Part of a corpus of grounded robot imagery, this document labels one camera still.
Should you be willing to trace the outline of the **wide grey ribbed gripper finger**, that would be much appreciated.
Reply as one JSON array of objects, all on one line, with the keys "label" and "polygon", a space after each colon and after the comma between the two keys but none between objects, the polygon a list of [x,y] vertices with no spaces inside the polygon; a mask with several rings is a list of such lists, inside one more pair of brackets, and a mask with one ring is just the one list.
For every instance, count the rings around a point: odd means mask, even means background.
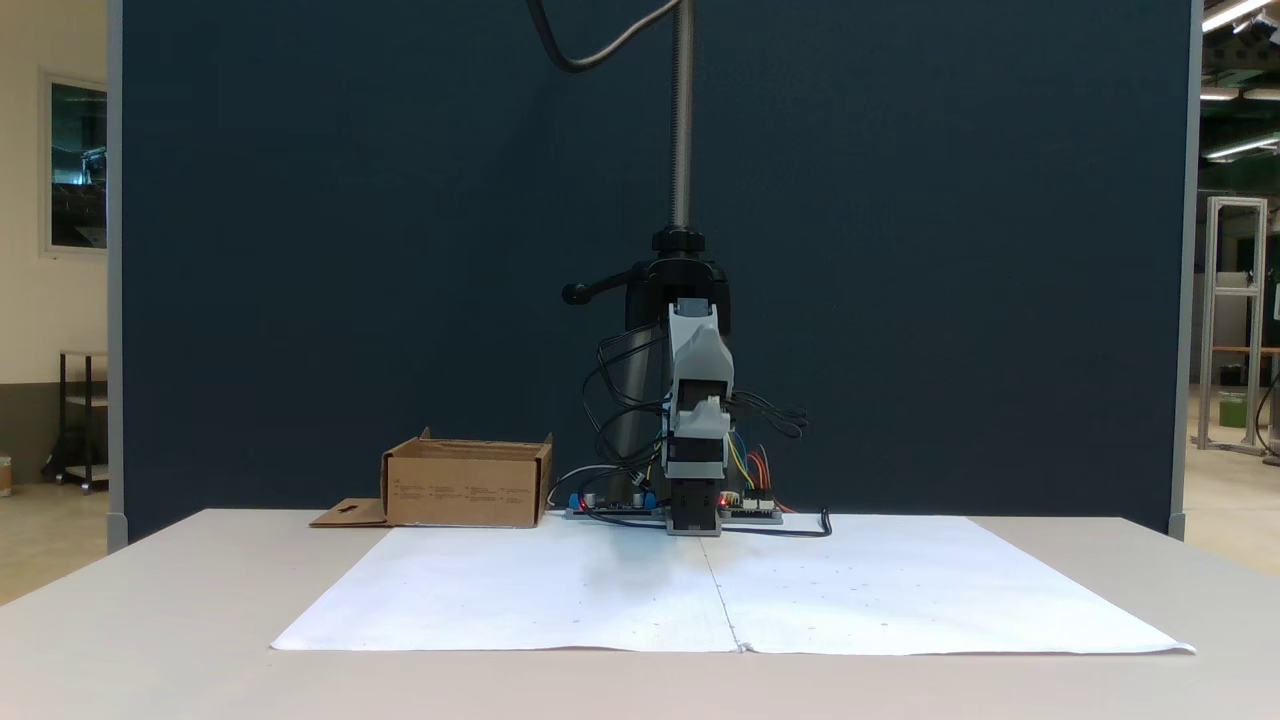
[{"label": "wide grey ribbed gripper finger", "polygon": [[701,328],[713,329],[713,304],[709,300],[676,300],[668,305],[672,351],[680,351]]}]

